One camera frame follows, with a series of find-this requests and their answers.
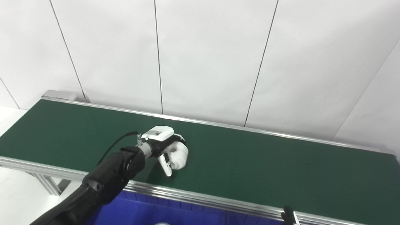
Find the white object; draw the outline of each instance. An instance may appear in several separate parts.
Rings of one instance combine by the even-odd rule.
[[[168,158],[167,152],[162,153],[157,159],[160,162],[165,175],[167,175],[167,177],[172,176],[171,161]]]
[[[172,145],[168,146],[165,151],[168,153],[170,158],[170,165],[172,169],[182,169],[186,165],[188,159],[189,150],[182,142],[176,141]]]
[[[170,177],[172,170],[179,170],[185,167],[189,150],[182,142],[176,141],[168,146],[163,154],[157,159],[160,162],[165,174]]]
[[[155,126],[151,130],[147,131],[142,135],[145,140],[153,139],[156,141],[165,141],[170,136],[174,135],[172,127],[167,126]]]

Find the white wall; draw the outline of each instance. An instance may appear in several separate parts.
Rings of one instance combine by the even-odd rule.
[[[400,3],[280,0],[270,30],[276,3],[2,1],[0,105],[28,109],[63,90],[400,151],[396,51],[389,56]]]
[[[52,3],[90,102],[161,113],[154,2]]]
[[[84,100],[49,1],[1,1],[0,30],[0,77],[20,108],[49,89]]]
[[[284,0],[247,127],[332,139],[400,38],[398,0]]]
[[[164,112],[244,125],[276,0],[156,0]]]
[[[394,150],[400,156],[400,44],[347,117],[335,141]]]

